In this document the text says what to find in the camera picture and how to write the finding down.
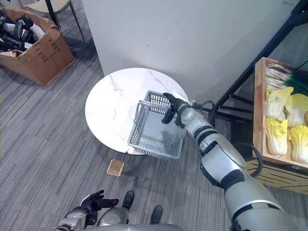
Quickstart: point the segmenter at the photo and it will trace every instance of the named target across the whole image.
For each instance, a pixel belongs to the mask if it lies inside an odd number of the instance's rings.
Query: robot forearm
[[[225,205],[234,230],[299,230],[269,191],[249,175],[244,159],[233,145],[201,113],[186,108],[180,117],[199,146],[201,171],[225,191]]]

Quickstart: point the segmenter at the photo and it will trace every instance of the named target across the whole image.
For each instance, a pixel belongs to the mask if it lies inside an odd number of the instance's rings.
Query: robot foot
[[[135,193],[133,191],[128,191],[125,194],[122,207],[127,208],[129,210],[131,205],[133,204],[134,197]]]
[[[159,224],[162,215],[163,215],[163,208],[160,205],[157,205],[154,208],[153,213],[151,215],[151,225]]]

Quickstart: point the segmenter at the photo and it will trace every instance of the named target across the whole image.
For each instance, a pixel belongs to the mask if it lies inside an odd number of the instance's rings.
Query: wooden slat
[[[264,115],[264,58],[255,65],[254,126],[253,141],[255,147],[263,153],[263,115]]]
[[[257,160],[247,162],[249,173],[256,167]],[[262,184],[308,195],[308,176],[264,165],[257,179]]]
[[[294,166],[300,166],[304,168],[308,167],[307,164],[302,164],[302,163],[292,160],[290,156],[291,156],[290,153],[287,154],[286,157],[279,157],[279,156],[274,156],[268,153],[263,153],[263,159],[266,161],[270,161],[272,163],[276,163],[280,165],[294,165]]]

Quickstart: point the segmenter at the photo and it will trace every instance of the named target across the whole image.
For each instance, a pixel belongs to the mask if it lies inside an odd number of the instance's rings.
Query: gray plastic basket
[[[144,101],[139,101],[128,144],[140,153],[159,158],[179,159],[186,130],[162,119],[170,107],[169,100],[161,93],[148,91]]]

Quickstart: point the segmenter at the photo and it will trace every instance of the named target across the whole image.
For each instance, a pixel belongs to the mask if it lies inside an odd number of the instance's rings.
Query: white wall
[[[298,0],[83,0],[105,75],[148,67],[217,101]]]
[[[299,66],[308,60],[308,24],[295,27],[269,58]],[[308,71],[308,64],[301,69]]]

